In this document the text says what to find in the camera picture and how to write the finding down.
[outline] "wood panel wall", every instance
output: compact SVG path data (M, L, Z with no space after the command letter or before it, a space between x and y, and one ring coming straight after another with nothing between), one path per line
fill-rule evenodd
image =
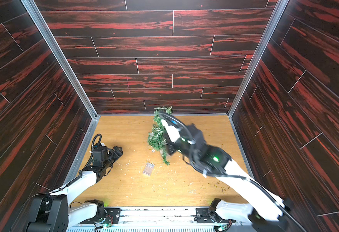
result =
M339 1L288 3L232 119L256 179L339 231Z
M274 0L36 0L98 114L226 113Z
M62 185L90 121L21 2L0 1L0 231Z

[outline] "cable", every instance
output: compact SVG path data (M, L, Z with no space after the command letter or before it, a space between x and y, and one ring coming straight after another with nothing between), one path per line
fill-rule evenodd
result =
M71 202L71 203L70 203L70 208L71 208L71 205L72 205L73 203L75 203L75 202ZM80 202L77 202L77 203L79 203L79 204L83 205L83 204L82 204L82 203L80 203Z

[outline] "wooden floor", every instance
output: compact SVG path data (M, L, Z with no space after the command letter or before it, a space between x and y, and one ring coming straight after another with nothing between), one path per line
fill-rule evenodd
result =
M207 143L225 150L247 171L239 147L226 115L179 116L186 125L194 123ZM104 201L109 206L209 206L214 198L228 202L246 203L228 185L216 178L194 171L176 152L170 165L162 162L159 152L152 152L147 144L152 116L101 117L94 134L102 134L102 142L109 148L123 147L123 156L114 163L112 171L75 201L89 199ZM86 151L81 168L90 156ZM155 165L150 177L142 174L146 162Z

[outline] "pine needles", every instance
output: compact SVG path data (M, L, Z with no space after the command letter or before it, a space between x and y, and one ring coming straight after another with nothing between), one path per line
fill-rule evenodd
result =
M164 111L168 114L172 114L172 107L156 107L154 112L154 124L153 124L153 131L149 133L148 136L148 144L156 151L163 151L162 158L163 163L169 165L167 161L167 153L164 149L165 146L165 139L163 134L166 133L166 128L162 125L161 119L159 117L159 111Z

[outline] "corner trim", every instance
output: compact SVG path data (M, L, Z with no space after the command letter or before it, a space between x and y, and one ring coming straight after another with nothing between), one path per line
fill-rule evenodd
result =
M276 28L276 25L278 25L278 22L280 20L280 17L283 15L283 12L288 4L289 0L279 0L276 4L273 13L271 14L271 17L269 19L269 22L266 25L265 31L263 32L263 35L261 37L260 43L258 44L256 51L253 54L253 58L251 60L251 63L249 64L246 74L244 75L244 78L241 82L240 88L234 98L234 102L231 105L231 108L229 110L229 118L230 121L232 121L232 115L234 114L241 97L243 96L244 92L246 91L247 85L249 81L252 78L252 75L260 61L260 58L262 57L262 54L264 53L267 44L269 43L269 40L271 36L273 35L273 32Z
M72 163L72 165L69 169L68 174L66 175L66 178L65 178L63 185L68 183L72 179L74 179L75 176L77 175L78 169L79 169L80 165L82 164L82 161L83 161L83 158L84 158L84 155L85 155L85 151L87 151L87 149L88 149L88 146L90 144L90 141L92 140L93 133L96 130L96 127L97 127L99 120L100 120L100 117L96 117L95 119L91 120L91 123L88 126L87 131L85 132L85 136L84 136L84 139L82 141L82 144L80 145L80 147L78 149L78 152L77 152L77 154L74 158L74 161L73 161L73 163Z
M26 11L30 15L31 19L37 26L39 32L43 36L48 47L51 49L52 53L54 54L57 62L60 64L61 68L64 70L65 75L68 77L71 85L73 86L78 96L82 100L91 118L95 119L97 116L96 110L93 108L91 101L88 99L87 94L85 93L81 84L79 83L77 76L75 75L74 71L70 67L70 64L67 61L64 53L61 51L60 46L57 44L55 37L53 36L50 28L48 27L46 21L44 20L36 3L34 2L34 0L21 0L21 2L26 8Z

